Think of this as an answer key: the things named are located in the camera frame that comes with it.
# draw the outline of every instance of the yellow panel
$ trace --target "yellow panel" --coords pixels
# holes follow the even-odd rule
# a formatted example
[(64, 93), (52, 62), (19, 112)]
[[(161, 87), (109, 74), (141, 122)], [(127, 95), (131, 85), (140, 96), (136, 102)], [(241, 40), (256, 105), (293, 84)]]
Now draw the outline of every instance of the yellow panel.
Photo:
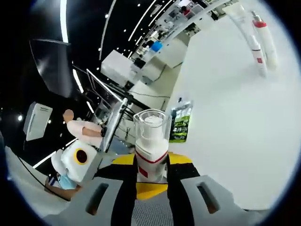
[(191, 159), (180, 154), (174, 154), (172, 152), (168, 153), (170, 164), (184, 164), (184, 163), (192, 163)]
[(146, 200), (167, 190), (166, 184), (136, 183), (137, 199)]
[(134, 162), (134, 155), (135, 154), (126, 154), (121, 157), (118, 157), (112, 164), (119, 164), (119, 165), (132, 165)]

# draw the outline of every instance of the white bottle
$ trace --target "white bottle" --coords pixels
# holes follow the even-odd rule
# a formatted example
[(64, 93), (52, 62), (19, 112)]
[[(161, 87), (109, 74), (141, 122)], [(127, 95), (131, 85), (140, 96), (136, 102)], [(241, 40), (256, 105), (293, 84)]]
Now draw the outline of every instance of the white bottle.
[(260, 40), (262, 41), (263, 49), (267, 58), (267, 67), (275, 71), (277, 68), (277, 52), (274, 45), (272, 35), (268, 29), (268, 26), (261, 18), (252, 11), (253, 15), (253, 24), (259, 35)]
[(261, 50), (260, 44), (258, 43), (258, 41), (254, 35), (250, 36), (249, 44), (250, 44), (250, 47), (252, 50), (252, 54), (253, 54), (255, 63), (258, 67), (259, 74), (262, 77), (266, 77), (267, 76), (267, 67), (266, 67), (265, 58), (264, 58), (263, 52)]

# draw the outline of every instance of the gray mesh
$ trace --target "gray mesh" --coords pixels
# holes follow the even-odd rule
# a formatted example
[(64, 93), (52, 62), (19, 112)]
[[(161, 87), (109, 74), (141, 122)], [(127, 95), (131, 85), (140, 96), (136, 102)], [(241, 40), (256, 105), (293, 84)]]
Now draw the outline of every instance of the gray mesh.
[(137, 226), (174, 226), (167, 192), (148, 200), (136, 200), (132, 218)]

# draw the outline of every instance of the yellow circle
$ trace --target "yellow circle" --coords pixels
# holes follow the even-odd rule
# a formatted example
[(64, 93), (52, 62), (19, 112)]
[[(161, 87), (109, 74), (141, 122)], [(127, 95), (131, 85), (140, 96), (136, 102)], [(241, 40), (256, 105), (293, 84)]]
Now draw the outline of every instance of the yellow circle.
[(87, 153), (85, 152), (85, 154), (87, 155), (87, 160), (86, 160), (85, 162), (80, 162), (80, 161), (78, 160), (78, 158), (77, 158), (77, 152), (78, 152), (78, 151), (83, 151), (83, 152), (85, 152), (83, 149), (77, 148), (77, 149), (75, 150), (75, 152), (74, 152), (74, 155), (73, 155), (74, 160), (75, 160), (75, 162), (76, 162), (77, 164), (79, 164), (79, 165), (85, 165), (85, 164), (87, 163), (87, 161), (88, 161), (88, 155), (87, 155)]

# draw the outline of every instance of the white table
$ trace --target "white table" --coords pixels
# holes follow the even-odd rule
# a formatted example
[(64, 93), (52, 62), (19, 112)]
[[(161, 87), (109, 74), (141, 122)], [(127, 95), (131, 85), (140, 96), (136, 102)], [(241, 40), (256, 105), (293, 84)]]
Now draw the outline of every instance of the white table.
[(178, 97), (193, 99), (188, 139), (169, 150), (190, 157), (200, 175), (231, 191), (241, 208), (266, 210), (298, 161), (301, 82), (284, 30), (257, 1), (252, 5), (270, 25), (278, 71), (267, 79), (258, 75), (251, 51), (227, 16), (193, 36), (167, 107)]

